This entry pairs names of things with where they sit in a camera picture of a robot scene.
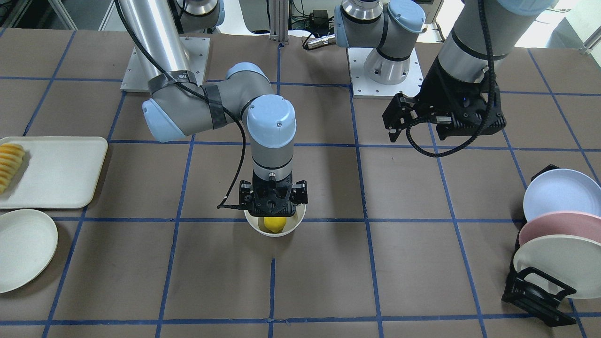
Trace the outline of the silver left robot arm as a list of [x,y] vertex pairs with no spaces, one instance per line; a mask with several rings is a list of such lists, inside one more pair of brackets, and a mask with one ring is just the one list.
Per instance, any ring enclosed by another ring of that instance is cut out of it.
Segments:
[[[493,135],[507,125],[494,68],[511,53],[549,0],[466,0],[417,94],[397,92],[383,113],[391,142],[411,123],[436,125],[438,137]],[[366,75],[382,85],[404,81],[425,22],[412,0],[344,0],[335,7],[336,43],[369,48]]]

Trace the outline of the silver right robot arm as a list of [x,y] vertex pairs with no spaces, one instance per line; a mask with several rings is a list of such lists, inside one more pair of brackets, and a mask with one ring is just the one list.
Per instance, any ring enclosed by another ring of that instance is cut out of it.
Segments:
[[119,17],[143,55],[151,97],[142,112],[153,137],[166,143],[234,123],[250,143],[253,179],[240,181],[238,203],[219,209],[246,210],[255,217],[291,217],[308,203],[305,180],[293,181],[298,128],[292,103],[276,95],[260,67],[241,62],[226,78],[200,85],[166,0],[116,0]]

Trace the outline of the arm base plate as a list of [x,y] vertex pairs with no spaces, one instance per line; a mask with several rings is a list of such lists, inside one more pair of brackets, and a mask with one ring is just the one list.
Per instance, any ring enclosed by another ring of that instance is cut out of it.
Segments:
[[[175,66],[183,67],[191,73],[191,79],[197,86],[205,82],[205,73],[208,64],[210,39],[208,37],[180,37],[180,42],[168,42],[166,46],[152,46],[148,53],[158,63],[173,61],[174,65],[162,65],[165,70],[174,69]],[[123,75],[121,90],[125,92],[149,93],[148,81],[160,74],[135,47]]]
[[384,59],[374,48],[348,48],[348,68],[354,98],[391,99],[402,93],[415,97],[423,75],[415,49],[403,61]]

